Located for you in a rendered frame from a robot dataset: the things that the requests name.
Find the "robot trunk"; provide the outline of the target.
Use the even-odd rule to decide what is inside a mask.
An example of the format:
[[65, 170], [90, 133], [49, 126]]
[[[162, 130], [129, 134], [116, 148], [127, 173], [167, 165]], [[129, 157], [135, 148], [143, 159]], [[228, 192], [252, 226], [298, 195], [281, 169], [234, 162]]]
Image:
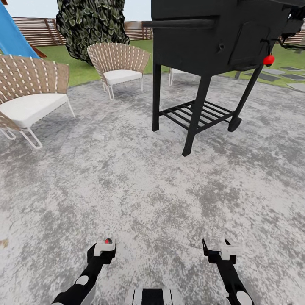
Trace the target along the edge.
[[124, 305], [181, 305], [176, 289], [129, 289]]

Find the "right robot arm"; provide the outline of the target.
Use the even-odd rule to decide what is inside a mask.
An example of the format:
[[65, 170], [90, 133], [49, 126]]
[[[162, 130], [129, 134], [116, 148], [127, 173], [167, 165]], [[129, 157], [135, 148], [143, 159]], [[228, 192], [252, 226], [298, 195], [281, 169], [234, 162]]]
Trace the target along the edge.
[[236, 264], [236, 255], [243, 254], [244, 249], [239, 245], [231, 245], [227, 239], [225, 241], [226, 245], [219, 246], [220, 251], [208, 250], [206, 244], [203, 245], [203, 251], [208, 256], [209, 263], [217, 264], [225, 289], [229, 293], [226, 304], [254, 305], [233, 266]]

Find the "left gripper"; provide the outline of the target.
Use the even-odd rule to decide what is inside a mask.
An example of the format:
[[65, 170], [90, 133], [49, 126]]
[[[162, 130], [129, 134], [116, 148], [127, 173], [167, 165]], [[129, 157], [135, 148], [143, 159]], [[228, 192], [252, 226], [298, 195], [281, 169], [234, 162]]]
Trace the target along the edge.
[[97, 264], [101, 271], [103, 264], [111, 263], [112, 258], [115, 257], [116, 249], [114, 249], [112, 251], [103, 250], [102, 253], [100, 254], [100, 256], [95, 256], [94, 248], [95, 248], [95, 244], [88, 251], [87, 263], [88, 264], [92, 264], [92, 263]]

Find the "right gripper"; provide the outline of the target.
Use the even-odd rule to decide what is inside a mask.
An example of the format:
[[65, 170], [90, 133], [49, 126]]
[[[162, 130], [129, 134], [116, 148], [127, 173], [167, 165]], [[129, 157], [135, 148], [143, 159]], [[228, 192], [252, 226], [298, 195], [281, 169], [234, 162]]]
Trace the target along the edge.
[[204, 255], [208, 256], [209, 263], [217, 264], [220, 275], [222, 275], [226, 271], [236, 272], [236, 269], [233, 265], [236, 264], [236, 255], [230, 255], [230, 260], [222, 260], [219, 255], [219, 251], [208, 250], [206, 244], [203, 245]]

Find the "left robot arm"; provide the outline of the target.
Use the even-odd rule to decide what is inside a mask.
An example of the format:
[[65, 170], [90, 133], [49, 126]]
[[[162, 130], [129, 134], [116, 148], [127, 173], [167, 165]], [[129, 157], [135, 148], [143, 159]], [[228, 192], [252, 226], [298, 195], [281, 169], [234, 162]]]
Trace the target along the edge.
[[89, 305], [92, 301], [96, 279], [103, 264], [110, 264], [116, 254], [116, 244], [94, 244], [88, 251], [88, 266], [66, 292], [57, 295], [51, 305]]

